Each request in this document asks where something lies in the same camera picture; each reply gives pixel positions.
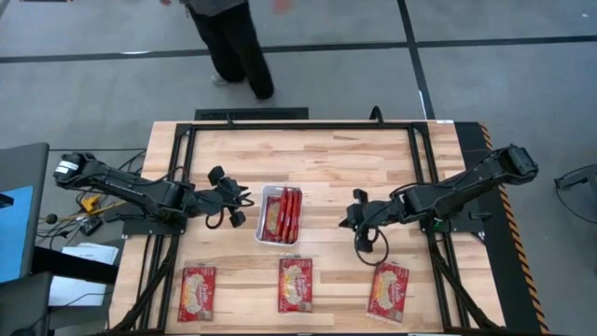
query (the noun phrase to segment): red stick snack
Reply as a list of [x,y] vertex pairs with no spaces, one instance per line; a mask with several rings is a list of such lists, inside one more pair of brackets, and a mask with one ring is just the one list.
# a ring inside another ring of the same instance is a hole
[[300,189],[295,191],[295,205],[292,208],[292,223],[290,224],[290,234],[288,243],[293,244],[299,238],[299,218],[300,207],[302,205],[302,191]]
[[214,318],[215,267],[186,267],[180,294],[178,322]]
[[402,322],[409,270],[385,262],[377,267],[367,312]]
[[265,224],[263,232],[261,233],[261,240],[268,242],[276,241],[276,234],[278,233],[278,213],[280,212],[279,196],[268,197],[268,204],[265,215]]
[[280,259],[278,313],[310,313],[312,308],[312,260]]
[[282,239],[282,230],[284,229],[284,218],[285,218],[285,209],[286,203],[288,202],[288,188],[284,187],[284,191],[282,191],[282,197],[280,197],[280,211],[278,212],[278,221],[277,221],[277,232],[276,232],[276,242],[279,242]]
[[280,243],[288,242],[288,233],[290,233],[290,223],[292,222],[292,209],[295,205],[295,191],[288,191],[288,202],[286,204],[286,210],[284,214],[284,227],[282,230],[282,237]]

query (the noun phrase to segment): blue panel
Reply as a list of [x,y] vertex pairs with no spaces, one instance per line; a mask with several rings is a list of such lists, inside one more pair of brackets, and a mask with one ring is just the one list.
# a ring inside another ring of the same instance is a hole
[[21,276],[22,252],[33,192],[33,186],[2,191],[14,199],[14,204],[0,209],[0,283]]

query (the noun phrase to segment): wooden table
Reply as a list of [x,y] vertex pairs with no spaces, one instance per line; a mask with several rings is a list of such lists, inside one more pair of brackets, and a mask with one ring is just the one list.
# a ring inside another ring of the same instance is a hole
[[[154,124],[143,177],[158,178],[167,172],[175,126],[175,122]],[[430,122],[429,129],[440,178],[463,171],[454,125]],[[191,181],[197,189],[210,188],[207,173],[222,165],[229,176],[250,188],[256,205],[244,209],[247,220],[238,229],[226,220],[213,231],[205,227],[203,217],[188,222],[187,232],[180,239],[166,332],[442,331],[427,241],[418,223],[383,229],[390,242],[388,260],[410,269],[402,324],[367,316],[373,268],[354,254],[354,233],[338,227],[346,206],[354,201],[353,189],[366,190],[370,200],[386,200],[392,189],[415,181],[406,131],[201,131],[196,141]],[[423,146],[419,148],[426,166]],[[301,229],[294,247],[263,245],[255,240],[260,192],[266,184],[287,184],[303,190]],[[469,233],[452,237],[465,288],[489,318],[504,325],[485,246]],[[125,244],[110,308],[113,324],[135,302],[145,242],[145,237],[138,236]],[[379,259],[382,252],[378,246],[371,257]],[[277,312],[278,260],[283,253],[313,259],[311,314]],[[198,262],[217,266],[215,319],[179,323],[182,270]],[[452,324],[458,325],[453,294],[446,286]],[[150,326],[157,323],[160,293],[159,288]]]

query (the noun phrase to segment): person's leg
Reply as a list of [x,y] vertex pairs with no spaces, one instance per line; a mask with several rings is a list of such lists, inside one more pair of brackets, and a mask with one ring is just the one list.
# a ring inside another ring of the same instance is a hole
[[197,14],[191,6],[187,8],[201,39],[209,49],[217,73],[227,82],[243,81],[244,70],[241,59],[229,44],[216,19]]
[[258,99],[269,99],[274,91],[270,68],[257,40],[248,2],[215,17],[232,48],[241,57],[244,72],[255,96]]

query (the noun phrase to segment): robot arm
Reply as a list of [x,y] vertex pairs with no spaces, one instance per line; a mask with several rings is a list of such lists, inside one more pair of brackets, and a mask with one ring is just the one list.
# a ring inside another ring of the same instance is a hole
[[[369,202],[366,192],[355,189],[354,197],[358,203],[346,209],[347,217],[340,226],[355,232],[357,253],[370,253],[373,243],[382,235],[380,226],[406,224],[430,217],[449,219],[460,212],[465,203],[481,194],[503,183],[531,182],[537,172],[537,164],[526,149],[510,145],[492,151],[471,169],[437,184],[415,183],[396,189],[390,193],[389,201]],[[369,229],[376,232],[372,240],[368,239]]]
[[122,172],[96,160],[90,153],[62,155],[53,176],[61,188],[98,189],[139,206],[149,219],[165,224],[175,217],[212,216],[228,208],[230,221],[236,228],[245,221],[243,213],[238,211],[239,207],[253,204],[247,199],[250,193],[242,194],[247,187],[239,186],[235,180],[225,177],[224,170],[219,166],[208,175],[215,188],[199,191],[195,191],[195,185],[191,183],[168,181],[165,179],[167,175],[150,181]]

